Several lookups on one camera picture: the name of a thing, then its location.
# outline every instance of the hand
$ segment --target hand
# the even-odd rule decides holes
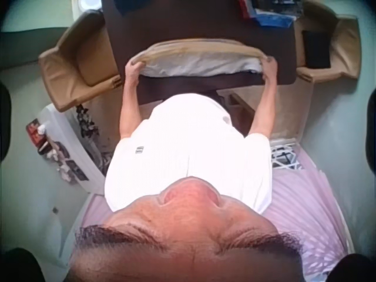
[[[277,82],[278,63],[276,59],[268,56],[260,60],[263,66],[263,79],[265,81]]]
[[[139,84],[139,76],[141,70],[145,67],[145,63],[138,62],[132,64],[131,61],[125,66],[125,84],[128,86],[136,87]]]

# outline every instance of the wooden table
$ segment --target wooden table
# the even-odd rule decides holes
[[[294,28],[264,28],[244,20],[237,0],[103,0],[103,13],[117,68],[124,80],[128,60],[149,46],[184,38],[227,38],[261,49],[279,64],[278,83],[296,79]],[[139,103],[178,93],[205,93],[263,83],[261,75],[237,73],[210,78],[142,76]]]

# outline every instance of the red item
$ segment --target red item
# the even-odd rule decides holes
[[[46,142],[46,136],[40,135],[38,133],[39,126],[40,124],[37,119],[33,120],[31,123],[26,125],[26,131],[28,132],[31,141],[37,148],[41,147]]]
[[[239,0],[240,8],[241,8],[241,14],[243,15],[244,19],[249,19],[247,4],[244,0]]]

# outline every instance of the white tile floor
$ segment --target white tile floor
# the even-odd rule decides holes
[[[87,193],[65,183],[41,158],[25,126],[50,103],[39,66],[4,70],[0,80],[11,94],[11,146],[1,164],[2,247],[23,247],[38,258],[64,266],[59,253]]]

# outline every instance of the forehead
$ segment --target forehead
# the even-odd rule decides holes
[[[290,258],[255,250],[230,250],[218,255],[204,246],[201,250],[188,247],[168,253],[146,246],[100,247],[81,251],[72,269],[87,281],[302,280],[301,266]]]

